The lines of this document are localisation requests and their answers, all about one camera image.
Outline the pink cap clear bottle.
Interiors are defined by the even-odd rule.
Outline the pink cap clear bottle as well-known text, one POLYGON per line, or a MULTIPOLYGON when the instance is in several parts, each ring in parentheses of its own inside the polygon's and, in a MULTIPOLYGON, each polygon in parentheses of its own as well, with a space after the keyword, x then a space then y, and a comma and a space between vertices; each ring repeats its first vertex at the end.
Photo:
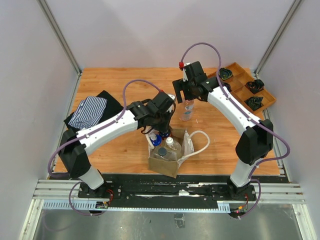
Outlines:
POLYGON ((194 106, 195 102, 194 100, 184 100, 181 104, 181 114, 180 114, 180 120, 181 121, 189 121, 194 113, 194 106))

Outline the white cap clear bottle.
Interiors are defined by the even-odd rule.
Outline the white cap clear bottle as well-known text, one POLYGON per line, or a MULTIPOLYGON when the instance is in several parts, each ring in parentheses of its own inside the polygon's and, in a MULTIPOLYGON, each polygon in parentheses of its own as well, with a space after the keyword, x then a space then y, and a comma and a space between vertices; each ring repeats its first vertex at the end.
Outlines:
POLYGON ((174 140, 172 137, 167 137, 165 139, 164 147, 172 152, 175 152, 176 154, 182 153, 182 146, 178 141, 174 140))

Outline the wooden divided tray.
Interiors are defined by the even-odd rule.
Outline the wooden divided tray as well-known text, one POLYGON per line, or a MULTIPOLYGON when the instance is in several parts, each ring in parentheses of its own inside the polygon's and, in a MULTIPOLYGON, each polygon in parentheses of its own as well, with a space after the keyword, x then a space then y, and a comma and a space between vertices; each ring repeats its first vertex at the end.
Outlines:
POLYGON ((222 74, 222 82, 227 84, 230 94, 254 115, 261 117, 262 112, 276 102, 262 81, 254 79, 236 62, 224 68, 230 73, 222 74))

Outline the black garment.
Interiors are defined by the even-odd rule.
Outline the black garment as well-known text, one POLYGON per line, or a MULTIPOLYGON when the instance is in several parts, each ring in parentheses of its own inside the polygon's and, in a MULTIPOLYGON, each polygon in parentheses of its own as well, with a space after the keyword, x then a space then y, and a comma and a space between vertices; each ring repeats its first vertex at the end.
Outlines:
MULTIPOLYGON (((93 97, 100 97, 100 98, 104 98, 104 99, 107 100, 107 105, 106 105, 106 107, 104 109, 103 115, 102 115, 101 119, 99 120, 98 124, 100 124, 100 123, 102 123, 102 122, 114 117, 115 115, 119 114, 124 108, 112 95, 110 95, 105 90, 100 92, 97 96, 93 96, 93 97)), ((77 128, 74 128, 74 127, 71 127, 71 126, 68 125, 68 122, 71 119, 73 113, 71 113, 64 120, 64 123, 65 123, 65 125, 67 126, 68 129, 72 129, 74 132, 77 132, 77 131, 80 131, 80 129, 77 129, 77 128)))

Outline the blue striped shirt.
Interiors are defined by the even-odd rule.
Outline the blue striped shirt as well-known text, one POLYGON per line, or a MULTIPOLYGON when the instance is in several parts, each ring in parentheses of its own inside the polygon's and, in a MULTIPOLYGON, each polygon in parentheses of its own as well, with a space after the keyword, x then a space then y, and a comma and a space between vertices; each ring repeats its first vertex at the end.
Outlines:
POLYGON ((79 103, 68 125, 79 130, 94 127, 102 118, 107 102, 102 97, 88 96, 79 103))

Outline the blue orange pump bottle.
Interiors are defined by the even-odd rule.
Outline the blue orange pump bottle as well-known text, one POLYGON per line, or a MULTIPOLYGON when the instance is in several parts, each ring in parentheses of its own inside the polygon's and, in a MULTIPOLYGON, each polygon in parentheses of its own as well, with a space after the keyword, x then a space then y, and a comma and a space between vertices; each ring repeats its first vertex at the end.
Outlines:
POLYGON ((171 130, 169 129, 168 131, 159 131, 158 134, 164 140, 164 139, 170 137, 172 133, 171 133, 171 130))

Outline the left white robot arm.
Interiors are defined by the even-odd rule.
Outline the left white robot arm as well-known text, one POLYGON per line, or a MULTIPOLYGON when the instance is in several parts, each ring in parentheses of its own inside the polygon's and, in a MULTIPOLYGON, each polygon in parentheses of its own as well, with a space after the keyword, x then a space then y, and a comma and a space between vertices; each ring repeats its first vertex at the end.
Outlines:
POLYGON ((115 138, 140 128, 169 132, 175 107, 175 96, 163 91, 153 99, 132 102, 124 111, 94 127, 65 131, 58 156, 72 179, 83 181, 91 194, 101 198, 107 193, 107 185, 102 174, 91 165, 89 155, 115 138))

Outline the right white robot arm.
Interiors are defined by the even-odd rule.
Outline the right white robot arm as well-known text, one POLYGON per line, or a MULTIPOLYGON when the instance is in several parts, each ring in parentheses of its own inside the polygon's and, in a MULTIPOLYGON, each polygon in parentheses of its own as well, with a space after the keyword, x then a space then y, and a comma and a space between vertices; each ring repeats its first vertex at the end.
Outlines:
POLYGON ((217 108, 235 127, 240 139, 235 147, 238 161, 227 180, 226 193, 232 200, 240 199, 251 182, 256 164, 273 148, 273 124, 243 107, 215 77, 208 77, 200 62, 179 63, 181 79, 172 85, 177 102, 198 99, 217 108))

